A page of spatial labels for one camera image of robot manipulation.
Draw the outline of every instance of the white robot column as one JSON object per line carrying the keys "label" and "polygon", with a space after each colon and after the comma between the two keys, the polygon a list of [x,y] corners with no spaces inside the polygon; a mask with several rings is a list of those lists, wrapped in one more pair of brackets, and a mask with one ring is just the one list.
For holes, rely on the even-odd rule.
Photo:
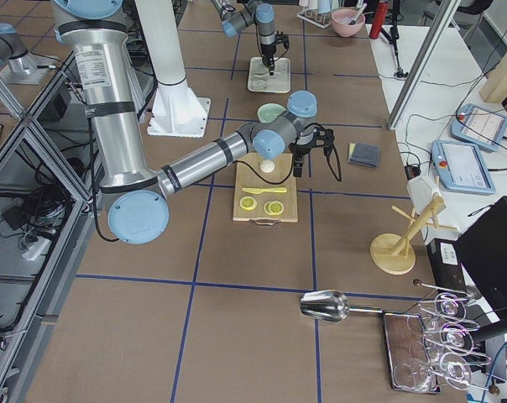
{"label": "white robot column", "polygon": [[159,82],[148,133],[203,137],[211,106],[188,87],[170,0],[136,0],[145,41]]}

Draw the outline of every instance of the office chair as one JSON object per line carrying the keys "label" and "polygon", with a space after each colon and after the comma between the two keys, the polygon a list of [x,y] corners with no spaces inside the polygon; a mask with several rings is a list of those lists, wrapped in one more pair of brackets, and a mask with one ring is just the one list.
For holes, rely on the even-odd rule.
{"label": "office chair", "polygon": [[[423,15],[418,22],[418,25],[426,25],[427,19],[433,20],[440,8],[441,0],[434,0],[427,4],[423,10]],[[484,11],[490,7],[493,0],[473,0],[467,6],[457,8],[453,19],[461,29],[466,29],[466,34],[463,35],[464,41],[467,43],[471,38],[481,19],[483,18]]]}

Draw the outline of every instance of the red bottle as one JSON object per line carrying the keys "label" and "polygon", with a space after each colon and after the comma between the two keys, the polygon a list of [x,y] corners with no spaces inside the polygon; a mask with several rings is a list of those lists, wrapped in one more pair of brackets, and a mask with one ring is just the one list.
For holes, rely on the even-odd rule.
{"label": "red bottle", "polygon": [[374,21],[371,30],[369,31],[369,38],[377,39],[380,34],[380,30],[382,29],[382,24],[384,23],[384,19],[386,18],[386,13],[388,12],[388,1],[380,0],[379,5],[377,6],[377,10],[374,12]]}

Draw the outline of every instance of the round wooden base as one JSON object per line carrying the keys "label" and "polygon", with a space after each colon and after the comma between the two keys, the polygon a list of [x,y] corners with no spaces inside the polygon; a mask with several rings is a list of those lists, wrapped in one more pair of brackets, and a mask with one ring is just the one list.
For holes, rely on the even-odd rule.
{"label": "round wooden base", "polygon": [[369,252],[375,264],[391,275],[405,275],[412,270],[416,263],[416,254],[410,246],[408,256],[390,254],[391,249],[400,240],[400,236],[394,233],[383,233],[373,240]]}

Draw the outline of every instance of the white desk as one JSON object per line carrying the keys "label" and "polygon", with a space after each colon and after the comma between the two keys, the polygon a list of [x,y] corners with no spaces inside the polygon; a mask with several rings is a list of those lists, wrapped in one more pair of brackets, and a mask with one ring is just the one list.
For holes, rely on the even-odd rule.
{"label": "white desk", "polygon": [[[418,50],[423,43],[423,39],[426,37],[427,30],[427,27],[399,27],[400,40],[398,44],[400,49],[400,63],[405,71],[411,68]],[[381,76],[393,77],[396,64],[392,47],[388,45],[388,42],[382,35],[376,40],[370,40],[370,42],[379,74]],[[468,47],[464,44],[460,34],[455,29],[448,29],[442,36],[439,45],[436,47],[429,60],[425,74],[421,79],[423,81],[437,83],[458,84],[471,81],[479,77],[480,74],[481,70],[468,50]],[[464,103],[476,103],[494,111],[501,109],[502,106],[499,104],[485,103],[481,100],[479,89],[485,82],[486,79],[482,79]],[[455,113],[458,104],[468,93],[471,85],[472,84],[447,87],[422,82],[417,87],[401,123],[395,130],[398,141],[405,141],[405,128],[411,114],[417,113],[428,118],[439,118],[445,115],[452,115]],[[388,109],[391,111],[403,87],[403,81],[398,81],[393,78],[382,78],[382,86]],[[431,149],[432,140],[451,138],[449,126],[447,125],[450,121],[450,118],[444,118],[436,122],[430,122],[423,118],[413,117],[408,127],[408,141],[424,149]],[[507,141],[502,142],[502,144],[507,147]],[[400,150],[407,151],[408,149],[405,145],[400,144]],[[425,151],[414,147],[410,147],[410,151],[417,154],[421,162],[426,162],[429,159],[429,155]],[[406,161],[406,154],[402,154],[401,156],[402,160]],[[489,168],[507,167],[507,151],[504,149],[500,148],[498,151],[491,154],[483,153],[483,157]],[[411,163],[416,162],[412,156],[410,157],[410,161]],[[423,165],[421,168],[423,175],[428,174],[431,177],[434,176],[433,167],[428,170],[426,165]],[[479,214],[468,217],[470,212],[494,203],[503,195],[507,195],[507,171],[493,172],[491,176],[497,190],[496,194],[492,196],[476,196],[451,192],[447,191],[441,185],[441,192],[446,201],[447,209],[439,215],[440,223],[457,227],[460,233],[463,233],[479,217]],[[458,235],[459,233],[446,230],[429,231],[429,240],[433,236],[436,238],[457,239]],[[469,277],[466,280],[467,283],[473,283]],[[480,301],[479,305],[481,305],[484,311],[491,311],[486,301]],[[489,317],[493,321],[498,320],[494,314]],[[486,377],[480,373],[476,373],[473,379],[476,385],[483,385]],[[500,402],[500,399],[507,398],[507,383],[499,387],[501,390],[500,396],[494,397],[487,394],[486,401]],[[470,390],[470,393],[473,394],[474,398],[478,398],[478,400],[481,398],[481,393],[478,390]]]}

